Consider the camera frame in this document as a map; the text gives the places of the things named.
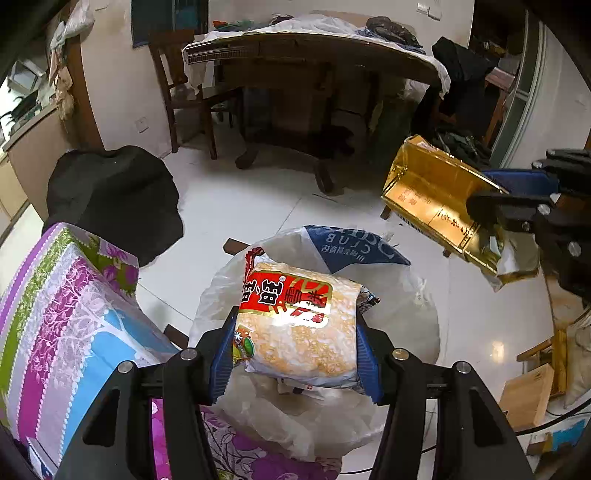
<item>wooden chair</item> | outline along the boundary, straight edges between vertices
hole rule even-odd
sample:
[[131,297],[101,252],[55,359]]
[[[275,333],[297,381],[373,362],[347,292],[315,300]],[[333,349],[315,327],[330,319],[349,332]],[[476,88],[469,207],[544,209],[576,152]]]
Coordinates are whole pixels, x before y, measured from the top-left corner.
[[[164,98],[164,105],[166,107],[166,114],[168,116],[168,127],[170,128],[170,144],[173,152],[178,151],[177,128],[174,119],[174,110],[180,108],[196,108],[199,110],[202,127],[207,138],[209,146],[209,153],[212,160],[217,158],[216,143],[213,136],[213,122],[212,112],[229,112],[230,126],[232,126],[232,113],[226,107],[218,105],[226,100],[236,98],[238,100],[238,122],[242,131],[242,89],[227,89],[223,86],[215,86],[210,88],[203,88],[199,85],[198,90],[193,94],[193,89],[188,88],[191,92],[185,98],[173,97],[170,90],[185,85],[189,79],[184,73],[184,62],[182,49],[188,43],[194,41],[194,30],[174,30],[167,32],[160,32],[150,35],[150,54],[154,61],[156,68],[156,76],[158,77],[158,84],[162,91]],[[166,71],[162,62],[162,54],[166,57],[168,63],[168,71],[172,83],[168,83]]]

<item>white tile floor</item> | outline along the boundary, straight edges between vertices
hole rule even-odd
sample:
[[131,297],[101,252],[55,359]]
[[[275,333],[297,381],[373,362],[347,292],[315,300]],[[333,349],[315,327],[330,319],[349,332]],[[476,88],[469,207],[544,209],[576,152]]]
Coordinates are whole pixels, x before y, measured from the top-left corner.
[[[504,382],[521,373],[516,354],[552,335],[550,306],[543,278],[524,280],[494,293],[476,267],[442,255],[442,248],[403,224],[396,216],[379,217],[380,180],[359,170],[337,168],[334,178],[348,185],[331,197],[322,195],[306,155],[280,148],[261,148],[249,170],[234,166],[243,151],[235,131],[216,131],[219,159],[212,161],[198,138],[164,161],[181,195],[185,233],[175,245],[140,273],[138,301],[160,328],[171,323],[188,333],[201,292],[230,256],[227,238],[247,243],[278,231],[307,224],[358,227],[389,237],[392,245],[427,279],[440,322],[438,364],[469,361],[492,394],[499,398]],[[38,238],[41,222],[29,209],[0,248],[0,291]],[[437,409],[427,406],[425,447],[435,443]],[[371,467],[377,442],[347,455],[343,471]],[[431,478],[434,452],[423,455],[421,480]],[[368,473],[343,479],[365,479]]]

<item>white wall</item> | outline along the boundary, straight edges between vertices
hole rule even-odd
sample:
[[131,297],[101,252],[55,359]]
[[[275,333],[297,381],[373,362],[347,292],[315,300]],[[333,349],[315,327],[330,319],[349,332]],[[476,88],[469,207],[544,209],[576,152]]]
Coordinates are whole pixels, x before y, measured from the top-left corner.
[[530,168],[549,148],[583,148],[591,128],[591,92],[560,42],[544,29],[540,88],[510,168]]
[[[96,125],[107,150],[137,145],[156,156],[170,152],[170,134],[147,46],[132,48],[131,2],[90,0],[95,24],[82,37],[82,63]],[[135,121],[148,129],[138,133]]]
[[372,17],[385,15],[391,20],[412,25],[417,40],[430,53],[431,46],[441,36],[467,47],[472,30],[474,0],[420,0],[427,5],[440,5],[441,21],[417,12],[417,0],[211,0],[209,21],[232,21],[248,18],[263,20],[271,14],[293,16],[313,10],[350,12]]

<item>blue gripper pad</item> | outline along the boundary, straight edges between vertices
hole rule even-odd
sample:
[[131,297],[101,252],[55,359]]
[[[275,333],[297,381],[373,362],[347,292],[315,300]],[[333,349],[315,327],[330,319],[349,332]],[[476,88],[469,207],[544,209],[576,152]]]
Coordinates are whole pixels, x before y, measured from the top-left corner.
[[357,374],[365,394],[377,403],[384,396],[384,391],[379,381],[379,365],[368,338],[365,328],[357,322]]
[[558,193],[558,180],[542,170],[483,170],[482,173],[503,186],[513,195],[543,195]]
[[232,358],[232,341],[234,339],[234,330],[236,328],[236,317],[238,309],[235,308],[230,316],[223,324],[222,340],[219,344],[219,349],[213,357],[212,366],[209,376],[209,395],[215,403],[218,397],[224,395],[232,368],[234,368],[234,360]]

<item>cable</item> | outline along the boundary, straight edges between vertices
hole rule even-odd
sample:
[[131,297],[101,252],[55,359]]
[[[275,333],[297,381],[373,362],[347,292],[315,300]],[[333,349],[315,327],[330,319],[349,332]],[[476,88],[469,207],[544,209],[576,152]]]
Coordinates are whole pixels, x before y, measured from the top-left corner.
[[[579,413],[581,410],[583,410],[585,407],[588,407],[589,405],[591,405],[591,398],[588,400],[585,400],[583,403],[581,403],[581,405],[573,408],[571,411],[568,411],[567,413],[564,413],[563,415],[557,415],[556,413],[552,413],[552,412],[546,410],[547,413],[549,413],[550,415],[553,415],[556,418],[554,420],[550,420],[550,421],[544,423],[543,425],[540,425],[539,427],[534,427],[532,429],[520,430],[518,432],[515,432],[515,435],[518,437],[521,437],[523,435],[536,433],[536,432],[539,432],[540,430],[545,430],[547,428],[550,428],[550,427],[556,425],[557,423],[560,423],[561,421],[565,421],[566,419],[569,419],[570,417],[574,417],[574,416],[578,416],[578,415],[591,415],[591,411],[585,411],[583,413]],[[423,453],[430,452],[431,450],[435,449],[436,447],[437,447],[437,444],[433,445],[432,447],[422,450],[421,455]],[[353,475],[354,473],[365,473],[365,472],[369,472],[372,468],[373,467],[365,468],[363,470],[356,470],[354,472],[341,472],[340,474],[341,475]]]
[[[558,414],[558,413],[552,413],[550,410],[546,410],[546,413],[548,415],[552,415],[553,417],[560,417],[560,415],[561,415],[561,414]],[[575,413],[572,416],[573,417],[579,417],[581,415],[591,415],[591,411],[582,411],[581,413]]]
[[539,427],[534,427],[532,429],[521,430],[519,432],[515,432],[515,435],[517,435],[518,437],[521,437],[522,435],[529,435],[531,433],[536,433],[536,432],[539,432],[540,430],[545,430],[547,428],[550,428],[550,427],[556,425],[557,423],[560,423],[561,421],[569,419],[570,417],[572,417],[576,413],[580,412],[585,407],[588,407],[589,405],[591,405],[591,398],[589,398],[588,400],[585,400],[583,403],[581,403],[581,405],[573,408],[571,411],[565,413],[564,415],[560,415],[559,417],[556,417],[554,420],[550,420],[550,421],[544,423],[543,425],[540,425]]
[[[433,445],[432,447],[425,448],[423,451],[421,451],[421,455],[423,453],[427,453],[427,452],[430,452],[431,450],[434,450],[436,447],[437,447],[437,444]],[[365,473],[365,472],[371,471],[373,468],[374,467],[364,468],[363,470],[356,470],[354,472],[341,472],[339,475],[353,475],[355,473]]]

